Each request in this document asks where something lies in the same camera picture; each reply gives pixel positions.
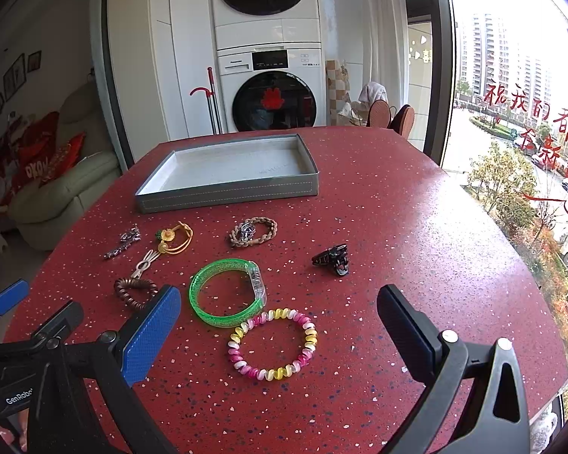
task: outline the washing machine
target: washing machine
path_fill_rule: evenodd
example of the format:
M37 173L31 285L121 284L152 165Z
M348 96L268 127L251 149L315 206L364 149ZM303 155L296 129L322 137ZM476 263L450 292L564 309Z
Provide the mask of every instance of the washing machine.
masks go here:
M318 0L212 0L218 50L320 42Z
M218 56L229 133L326 124L321 49L278 48Z

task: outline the green bracelet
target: green bracelet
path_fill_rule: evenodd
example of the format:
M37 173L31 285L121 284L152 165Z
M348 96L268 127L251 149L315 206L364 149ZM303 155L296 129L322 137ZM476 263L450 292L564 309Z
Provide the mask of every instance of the green bracelet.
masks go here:
M239 312L233 316L213 316L201 310L198 305L198 294L201 288L206 284L206 282L213 276L223 273L225 271L244 271L248 273L250 281L253 284L254 291L254 302L244 311ZM265 285L263 285L263 280L261 279L261 271L256 263L252 261L228 259L215 261L202 268L198 273L191 279L191 284L189 285L189 303L194 309L198 317L205 323L210 324L215 327L236 327L242 321L249 320L255 317L261 312L261 309L265 307L267 303L267 292L265 291Z

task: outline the beige leather sofa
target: beige leather sofa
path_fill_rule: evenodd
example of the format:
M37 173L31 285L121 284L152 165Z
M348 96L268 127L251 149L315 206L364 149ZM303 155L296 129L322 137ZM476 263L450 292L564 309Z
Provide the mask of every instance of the beige leather sofa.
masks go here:
M71 226L120 176L94 81L86 83L59 111L57 147L86 132L82 159L63 176L39 187L25 186L12 199L8 215L33 248L53 250Z

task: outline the speckled tabletop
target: speckled tabletop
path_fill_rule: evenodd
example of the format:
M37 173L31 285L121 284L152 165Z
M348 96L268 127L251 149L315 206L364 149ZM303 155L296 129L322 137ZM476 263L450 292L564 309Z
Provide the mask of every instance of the speckled tabletop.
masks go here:
M146 272L177 286L183 309L144 383L134 386L156 423L182 453L378 452L423 390L404 364L376 311L380 287L395 283L440 329L465 341L513 340L530 414L568 377L556 325L529 271L494 222L439 167L392 131L358 127L300 129L320 170L320 194L310 198L140 215L134 193L178 146L146 155L76 223L43 265L20 305L9 341L27 336L68 299L82 303L83 324L70 341L95 340L131 315L114 296L151 248L154 234L177 221L194 229L181 255L160 257ZM277 220L275 238L231 249L228 232L250 216ZM109 261L101 256L137 223L143 239ZM335 244L350 247L350 274L339 278L311 257ZM261 267L268 309L300 309L318 329L314 359L277 382L241 376L228 361L229 330L200 321L186 298L189 279L204 265L240 257ZM237 274L218 275L201 295L213 314L232 313L253 299ZM291 321L252 330L243 354L258 368L290 363L301 333ZM457 402L467 394L464 384ZM95 385L93 403L114 443L123 446ZM438 437L449 437L456 403Z

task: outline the sofa armrest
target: sofa armrest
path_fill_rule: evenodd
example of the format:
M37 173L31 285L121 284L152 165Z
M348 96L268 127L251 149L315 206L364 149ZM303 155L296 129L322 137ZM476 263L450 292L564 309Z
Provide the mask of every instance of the sofa armrest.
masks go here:
M91 155L44 186L39 187L39 180L25 186L12 199L8 215L17 223L40 223L55 218L77 195L118 168L113 152Z

